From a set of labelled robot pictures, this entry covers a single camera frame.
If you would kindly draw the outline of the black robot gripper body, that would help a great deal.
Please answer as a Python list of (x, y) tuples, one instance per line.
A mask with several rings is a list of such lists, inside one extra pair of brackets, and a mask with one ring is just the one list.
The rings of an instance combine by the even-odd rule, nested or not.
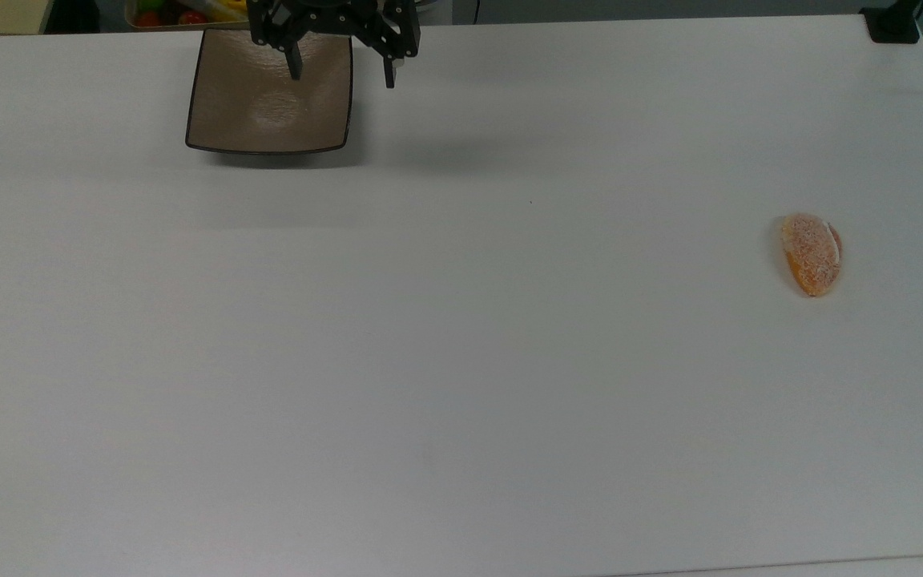
[(356, 38), (382, 58), (420, 52), (413, 1), (248, 1), (252, 41), (288, 54), (308, 34)]

